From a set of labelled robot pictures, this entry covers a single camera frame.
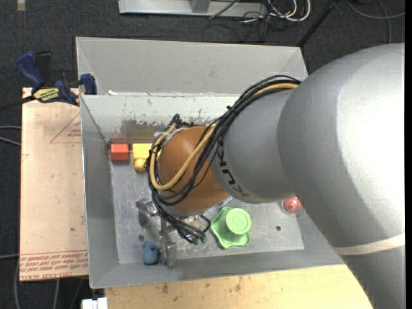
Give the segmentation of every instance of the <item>cable bundle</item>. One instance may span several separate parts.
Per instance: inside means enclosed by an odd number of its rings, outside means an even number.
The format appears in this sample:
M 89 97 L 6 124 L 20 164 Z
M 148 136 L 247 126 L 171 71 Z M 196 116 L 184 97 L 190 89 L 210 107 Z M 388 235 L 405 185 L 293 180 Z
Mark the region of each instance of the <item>cable bundle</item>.
M 227 107 L 228 110 L 225 114 L 211 122 L 205 128 L 205 131 L 199 139 L 196 148 L 191 153 L 187 161 L 182 165 L 176 175 L 165 184 L 163 184 L 160 180 L 158 173 L 158 156 L 160 150 L 165 145 L 165 142 L 170 137 L 172 132 L 182 127 L 191 127 L 191 125 L 182 122 L 180 116 L 175 115 L 166 127 L 165 131 L 155 138 L 146 163 L 146 171 L 149 175 L 149 186 L 152 191 L 152 199 L 160 215 L 178 231 L 179 235 L 183 239 L 189 241 L 190 243 L 195 243 L 197 239 L 201 239 L 205 236 L 205 232 L 210 227 L 210 221 L 205 216 L 201 215 L 208 225 L 206 229 L 200 230 L 185 223 L 181 218 L 171 216 L 164 207 L 174 206 L 181 203 L 194 188 L 201 184 L 216 156 L 216 144 L 218 141 L 222 141 L 225 138 L 231 123 L 233 123 L 236 117 L 247 106 L 268 94 L 296 88 L 299 83 L 300 82 L 298 80 L 291 77 L 276 75 L 262 80 L 247 89 L 233 106 Z M 198 159 L 189 180 L 179 189 L 173 189 L 174 186 L 182 179 L 183 175 L 186 174 L 189 165 L 197 156 Z M 200 171 L 206 163 L 208 163 L 206 171 L 201 176 L 200 181 L 196 183 L 196 179 L 200 175 Z

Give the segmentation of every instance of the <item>yellow cable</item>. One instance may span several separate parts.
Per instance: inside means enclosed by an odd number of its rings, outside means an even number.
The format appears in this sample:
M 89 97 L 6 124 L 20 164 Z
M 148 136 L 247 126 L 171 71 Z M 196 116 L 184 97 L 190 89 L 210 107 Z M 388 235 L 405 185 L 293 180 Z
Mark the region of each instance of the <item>yellow cable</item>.
M 150 160 L 150 179 L 151 179 L 152 186 L 156 190 L 160 190 L 160 191 L 169 190 L 172 187 L 174 187 L 179 182 L 179 180 L 183 176 L 183 174 L 186 173 L 186 171 L 189 168 L 189 165 L 192 162 L 192 160 L 196 157 L 196 155 L 199 153 L 199 151 L 203 149 L 203 147 L 205 146 L 208 139 L 212 136 L 212 133 L 213 133 L 213 130 L 214 130 L 215 127 L 216 127 L 216 125 L 214 125 L 214 124 L 211 125 L 210 129 L 207 131 L 207 133 L 203 137 L 202 141 L 200 141 L 200 143 L 196 146 L 196 148 L 193 150 L 191 155 L 188 157 L 188 159 L 185 161 L 185 163 L 180 167 L 179 171 L 172 178 L 172 180 L 170 180 L 166 184 L 160 185 L 159 183 L 157 183 L 156 176 L 155 176 L 155 163 L 153 161 L 153 156 L 152 156 L 152 159 Z
M 298 87 L 297 84 L 291 84 L 291 83 L 289 83 L 289 82 L 285 82 L 285 83 L 283 83 L 283 84 L 274 84 L 274 85 L 265 87 L 265 88 L 257 91 L 254 95 L 263 93 L 263 92 L 268 91 L 268 90 L 271 90 L 271 89 L 277 89 L 277 88 L 294 89 L 294 88 L 296 88 L 296 87 Z
M 289 82 L 285 82 L 285 83 L 282 83 L 282 84 L 273 84 L 271 86 L 268 86 L 266 88 L 263 88 L 263 89 L 257 91 L 254 95 L 263 93 L 263 92 L 271 90 L 271 89 L 277 89 L 277 88 L 293 89 L 293 88 L 296 88 L 297 86 L 298 86 L 297 84 L 291 84 Z M 189 165 L 192 162 L 192 160 L 194 159 L 194 157 L 199 153 L 199 151 L 201 149 L 203 149 L 206 142 L 211 137 L 214 128 L 216 127 L 216 125 L 211 125 L 211 128 L 208 130 L 206 135 L 203 137 L 203 140 L 196 146 L 196 148 L 194 148 L 194 151 L 191 153 L 191 155 L 188 157 L 188 159 L 185 161 L 185 163 L 182 165 L 182 167 L 179 169 L 179 171 L 175 174 L 175 176 L 172 178 L 172 180 L 170 180 L 166 184 L 160 185 L 159 183 L 157 183 L 156 175 L 155 175 L 155 160 L 156 160 L 156 154 L 158 152 L 158 145 L 163 142 L 164 138 L 167 135 L 169 135 L 170 133 L 172 133 L 172 131 L 175 130 L 175 128 L 174 128 L 175 126 L 176 126 L 176 124 L 172 124 L 171 127 L 169 128 L 169 130 L 165 134 L 163 134 L 161 137 L 159 137 L 159 139 L 154 144 L 154 149 L 152 151 L 152 155 L 151 155 L 151 159 L 150 159 L 150 166 L 149 166 L 150 167 L 149 168 L 150 180 L 151 180 L 152 186 L 156 190 L 159 190 L 159 191 L 169 190 L 169 189 L 173 188 L 179 182 L 179 180 L 183 176 L 183 174 L 186 173 L 186 171 L 189 168 Z

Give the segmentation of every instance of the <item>blue toy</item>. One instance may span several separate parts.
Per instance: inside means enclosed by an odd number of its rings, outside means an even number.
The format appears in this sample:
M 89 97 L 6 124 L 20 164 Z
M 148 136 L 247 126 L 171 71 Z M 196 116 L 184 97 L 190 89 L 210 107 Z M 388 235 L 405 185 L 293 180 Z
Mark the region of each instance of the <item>blue toy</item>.
M 143 262 L 145 265 L 155 265 L 159 262 L 160 246 L 152 241 L 146 241 L 143 245 Z

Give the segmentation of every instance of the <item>wooden board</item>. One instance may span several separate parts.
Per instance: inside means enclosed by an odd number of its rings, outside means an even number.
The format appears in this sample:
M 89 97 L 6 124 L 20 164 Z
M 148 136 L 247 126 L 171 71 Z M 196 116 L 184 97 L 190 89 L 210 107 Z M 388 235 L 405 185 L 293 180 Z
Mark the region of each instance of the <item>wooden board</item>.
M 105 289 L 110 309 L 371 309 L 345 265 Z
M 23 105 L 20 281 L 88 274 L 80 109 Z

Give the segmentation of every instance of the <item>yellow block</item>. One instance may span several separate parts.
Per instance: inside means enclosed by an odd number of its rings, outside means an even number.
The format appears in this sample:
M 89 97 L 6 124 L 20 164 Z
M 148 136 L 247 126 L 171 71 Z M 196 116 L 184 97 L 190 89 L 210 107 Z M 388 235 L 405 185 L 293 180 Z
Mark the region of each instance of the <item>yellow block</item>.
M 151 143 L 133 144 L 133 165 L 137 171 L 144 171 L 144 164 L 149 158 L 149 150 L 151 147 Z

